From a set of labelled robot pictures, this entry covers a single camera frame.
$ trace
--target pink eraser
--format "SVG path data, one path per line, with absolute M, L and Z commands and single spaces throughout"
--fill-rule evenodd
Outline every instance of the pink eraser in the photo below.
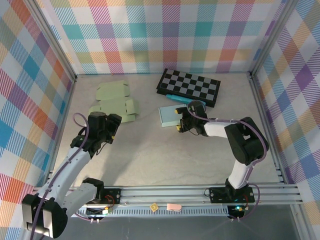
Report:
M 166 209 L 168 211 L 180 212 L 182 210 L 182 206 L 180 204 L 167 203 Z

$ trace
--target small yellow object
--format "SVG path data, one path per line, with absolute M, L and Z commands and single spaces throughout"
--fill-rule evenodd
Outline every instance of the small yellow object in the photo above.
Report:
M 156 203 L 153 203 L 151 206 L 151 211 L 154 213 L 155 211 L 157 211 L 159 209 L 158 205 Z
M 112 209 L 109 207 L 105 207 L 104 210 L 102 211 L 102 214 L 110 214 L 112 212 Z

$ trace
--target white floor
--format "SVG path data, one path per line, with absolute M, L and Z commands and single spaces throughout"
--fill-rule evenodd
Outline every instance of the white floor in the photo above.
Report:
M 262 123 L 244 73 L 201 74 L 221 81 L 215 108 L 210 118 L 251 117 L 262 131 Z M 72 139 L 80 130 L 72 120 L 76 112 L 88 115 L 95 103 L 97 86 L 102 82 L 127 80 L 130 97 L 139 101 L 141 114 L 136 121 L 123 123 L 112 145 L 83 168 L 74 182 L 86 177 L 104 181 L 105 186 L 222 184 L 230 175 L 235 158 L 227 139 L 178 133 L 176 127 L 161 127 L 159 107 L 178 103 L 156 93 L 161 74 L 99 75 L 80 77 L 75 86 L 55 168 L 63 161 Z M 251 182 L 278 182 L 270 152 L 259 163 Z

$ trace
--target wire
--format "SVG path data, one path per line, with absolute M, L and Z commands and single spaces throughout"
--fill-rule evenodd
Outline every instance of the wire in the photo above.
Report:
M 91 220 L 89 219 L 89 218 L 87 218 L 87 217 L 84 217 L 84 216 L 81 216 L 81 215 L 79 215 L 78 213 L 74 213 L 74 215 L 76 215 L 78 218 L 80 218 L 80 219 L 82 219 L 82 220 L 85 220 L 85 221 L 88 221 L 88 222 L 91 222 Z
M 207 198 L 210 198 L 210 196 L 208 196 L 207 194 L 206 194 L 206 191 L 209 189 L 209 187 L 207 187 L 205 190 L 204 190 L 204 192 L 203 192 L 203 194 L 207 197 Z
M 185 126 L 185 128 L 186 128 L 190 133 L 192 133 L 193 135 L 199 136 L 199 133 L 196 134 L 196 133 L 192 132 L 189 128 L 187 128 L 187 126 Z
M 102 149 L 105 147 L 105 145 L 107 144 L 107 142 L 102 146 L 102 148 L 100 149 L 100 151 L 98 152 L 98 151 L 96 151 L 96 156 L 98 156 L 100 153 L 101 153 L 101 151 L 102 151 Z
M 257 197 L 257 200 L 255 201 L 255 205 L 253 206 L 252 210 L 251 210 L 247 215 L 243 216 L 243 217 L 241 218 L 241 220 L 246 219 L 246 218 L 248 218 L 250 215 L 252 215 L 252 214 L 254 213 L 254 211 L 256 210 L 259 202 L 260 202 L 261 193 L 260 193 L 260 188 L 258 187 L 258 185 L 255 184 L 255 183 L 248 183 L 248 185 L 249 185 L 249 186 L 251 185 L 251 186 L 255 186 L 255 187 L 256 187 L 256 189 L 257 189 L 257 191 L 258 191 L 258 197 Z M 232 215 L 229 215 L 229 216 L 230 216 L 231 218 L 233 218 L 233 219 L 237 219 L 237 217 L 235 217 L 235 216 L 232 216 Z
M 198 134 L 195 134 L 194 132 L 190 131 L 190 129 L 186 128 L 188 130 L 188 132 L 190 132 L 191 134 L 195 135 L 195 136 L 199 136 L 199 133 Z
M 247 208 L 247 207 L 248 207 L 248 205 L 249 205 L 249 200 L 248 200 L 247 195 L 243 194 L 243 196 L 244 196 L 245 201 L 246 201 L 246 205 L 245 205 L 245 207 Z
M 80 116 L 83 118 L 84 122 L 85 122 L 85 125 L 86 125 L 86 131 L 85 131 L 85 136 L 84 136 L 84 139 L 80 145 L 80 147 L 74 152 L 74 154 L 71 155 L 71 157 L 68 159 L 68 161 L 66 161 L 62 167 L 54 174 L 51 182 L 49 183 L 48 185 L 48 188 L 45 190 L 40 202 L 39 202 L 39 205 L 35 211 L 35 215 L 34 215 L 34 219 L 33 219 L 33 224 L 32 224 L 32 230 L 31 230 L 31 234 L 30 234 L 30 240 L 33 240 L 34 239 L 34 235 L 35 235 L 35 231 L 36 231 L 36 226 L 37 226 L 37 222 L 38 222 L 38 218 L 39 218 L 39 214 L 40 214 L 40 211 L 41 211 L 41 207 L 42 205 L 44 204 L 45 200 L 46 200 L 46 196 L 48 195 L 48 193 L 50 192 L 51 190 L 51 187 L 54 185 L 54 182 L 55 180 L 57 179 L 57 177 L 60 175 L 60 173 L 64 170 L 64 168 L 71 162 L 71 160 L 80 152 L 82 151 L 82 148 L 83 146 L 85 145 L 87 139 L 88 139 L 88 136 L 89 136 L 89 123 L 86 119 L 86 117 L 79 113 L 79 112 L 76 112 L 75 114 L 73 114 L 73 121 L 75 122 L 76 125 L 80 126 L 80 127 L 83 127 L 81 124 L 79 124 L 75 117 L 76 116 Z
M 108 199 L 108 198 L 111 198 L 111 199 L 112 199 L 112 206 L 111 206 L 111 207 L 113 207 L 113 206 L 116 204 L 114 197 L 111 196 L 111 195 L 107 195 L 106 197 L 107 197 L 107 199 Z
M 103 210 L 105 210 L 105 209 L 102 208 L 102 209 L 100 209 L 100 210 L 98 210 L 98 211 L 91 212 L 90 215 L 99 214 L 99 213 L 101 213 Z

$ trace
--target plaid fabric backdrop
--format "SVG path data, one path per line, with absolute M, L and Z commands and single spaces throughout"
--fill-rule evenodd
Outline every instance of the plaid fabric backdrop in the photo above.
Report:
M 282 163 L 320 239 L 320 0 L 300 0 L 258 74 Z
M 249 70 L 252 70 L 254 68 L 254 66 L 256 65 L 257 60 L 258 60 L 258 58 L 260 56 L 260 53 L 261 53 L 262 49 L 264 48 L 266 42 L 268 41 L 270 33 L 274 29 L 274 27 L 276 25 L 276 22 L 278 21 L 278 19 L 279 19 L 281 13 L 282 13 L 287 1 L 288 0 L 281 0 L 281 3 L 280 3 L 278 9 L 276 10 L 276 12 L 275 12 L 275 14 L 273 16 L 273 19 L 272 19 L 267 31 L 265 32 L 262 41 L 260 42 L 258 50 L 255 52 L 255 55 L 254 55 L 254 58 L 253 58 L 253 61 L 251 63 L 251 66 L 250 66 Z
M 246 72 L 283 2 L 38 0 L 79 74 Z
M 72 81 L 23 0 L 0 0 L 0 239 L 15 240 L 21 201 L 41 183 Z

